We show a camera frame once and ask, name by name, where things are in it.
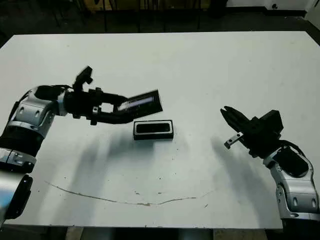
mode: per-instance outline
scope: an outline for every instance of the brown scratch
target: brown scratch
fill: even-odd
[[[139,202],[139,203],[133,203],[135,205],[142,205],[142,206],[146,206],[146,207],[150,207],[151,205],[153,205],[154,203],[142,203],[142,202]]]
[[[90,198],[90,199],[97,199],[97,200],[102,200],[102,201],[107,201],[107,202],[110,202],[110,203],[117,203],[117,204],[129,204],[129,205],[140,205],[140,206],[145,206],[145,207],[150,207],[152,205],[162,205],[162,204],[167,204],[167,203],[171,203],[171,202],[175,202],[175,201],[182,201],[182,200],[186,200],[186,199],[199,199],[199,198],[203,198],[204,196],[210,194],[213,192],[212,191],[209,191],[207,193],[205,193],[204,195],[202,196],[199,196],[199,197],[195,197],[195,196],[188,196],[188,197],[180,197],[180,198],[174,198],[174,199],[171,199],[171,200],[167,200],[167,201],[163,201],[163,202],[156,202],[156,203],[151,203],[151,202],[147,202],[147,203],[143,203],[143,202],[138,202],[138,203],[135,203],[135,202],[126,202],[126,201],[116,201],[116,200],[111,200],[111,199],[108,199],[108,198],[103,198],[103,197],[98,197],[98,196],[91,196],[91,195],[86,195],[86,194],[82,194],[80,192],[74,192],[74,191],[70,191],[70,190],[67,190],[67,189],[64,189],[62,187],[59,187],[57,185],[54,185],[52,184],[51,182],[48,182],[48,181],[44,181],[46,184],[50,185],[51,187],[54,187],[56,189],[59,189],[61,191],[64,191],[66,193],[69,193],[69,194],[73,194],[73,195],[78,195],[78,196],[81,196],[81,197],[86,197],[86,198]]]
[[[160,203],[156,203],[156,205],[162,205],[162,204],[166,204],[166,203],[170,203],[170,202],[174,202],[174,201],[181,201],[181,200],[185,200],[185,199],[196,199],[196,197],[195,196],[189,196],[189,197],[175,198],[175,199],[163,201],[163,202],[160,202]]]

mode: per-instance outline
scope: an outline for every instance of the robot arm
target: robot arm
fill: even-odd
[[[240,141],[252,157],[260,157],[276,184],[276,201],[285,234],[291,239],[318,239],[319,198],[313,180],[313,166],[295,144],[280,140],[280,113],[271,110],[251,120],[232,107],[221,113],[237,134],[225,142]]]
[[[54,117],[67,113],[108,124],[125,124],[133,119],[162,111],[158,91],[132,98],[103,92],[100,88],[83,91],[90,84],[88,66],[68,85],[43,85],[29,90],[17,101],[0,136],[0,227],[7,219],[20,216],[30,196],[33,179],[28,175],[36,164],[36,155]],[[101,105],[113,105],[103,112]]]

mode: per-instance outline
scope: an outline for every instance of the dark floor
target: dark floor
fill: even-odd
[[[292,12],[271,15],[263,8],[230,8],[223,16],[212,17],[204,10],[169,9],[141,11],[139,18],[134,11],[107,11],[105,32],[102,12],[80,14],[70,4],[62,8],[63,17],[54,8],[56,21],[52,8],[40,6],[36,1],[5,7],[0,3],[0,47],[13,34],[137,33],[139,28],[141,33],[306,31],[320,45],[320,31],[301,15],[288,15]]]

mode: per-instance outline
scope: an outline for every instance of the white table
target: white table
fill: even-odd
[[[31,197],[10,224],[281,228],[275,182],[220,108],[250,118],[280,110],[283,139],[312,161],[320,192],[320,47],[305,32],[16,35],[0,49],[0,130],[14,101],[38,85],[134,96],[158,89],[173,141],[134,141],[133,124],[57,116],[42,143]]]

